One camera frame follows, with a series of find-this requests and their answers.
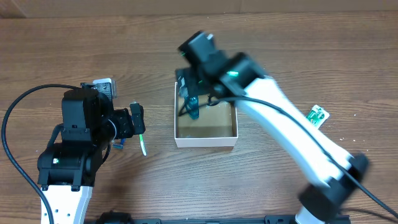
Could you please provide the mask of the blue mouthwash bottle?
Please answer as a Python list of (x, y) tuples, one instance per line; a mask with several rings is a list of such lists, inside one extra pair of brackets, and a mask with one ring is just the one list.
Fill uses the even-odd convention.
[(191, 119), (199, 118), (199, 100), (197, 96), (185, 97), (185, 110)]

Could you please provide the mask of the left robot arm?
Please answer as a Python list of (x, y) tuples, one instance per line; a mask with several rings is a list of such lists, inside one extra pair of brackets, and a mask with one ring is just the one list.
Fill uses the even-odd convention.
[(38, 183), (50, 205), (42, 216), (54, 223), (83, 223), (111, 142), (144, 133), (144, 109), (132, 103), (116, 110), (110, 96), (90, 85), (65, 92), (62, 117), (37, 162)]

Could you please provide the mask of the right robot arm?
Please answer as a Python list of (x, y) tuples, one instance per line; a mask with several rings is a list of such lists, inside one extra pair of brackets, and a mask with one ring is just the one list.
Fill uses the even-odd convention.
[(176, 70), (189, 96), (231, 102), (255, 119), (301, 168), (309, 185), (299, 194), (296, 223), (333, 223), (369, 167), (362, 153), (350, 154), (316, 128), (285, 96), (277, 82), (248, 54), (218, 49), (198, 31), (179, 46), (189, 66)]

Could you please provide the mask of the green white packet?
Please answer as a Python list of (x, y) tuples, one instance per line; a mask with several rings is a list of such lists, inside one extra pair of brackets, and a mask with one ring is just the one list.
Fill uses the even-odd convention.
[(306, 118), (317, 128), (330, 117), (329, 112), (327, 112), (324, 108), (318, 105), (314, 105), (310, 112), (306, 115)]

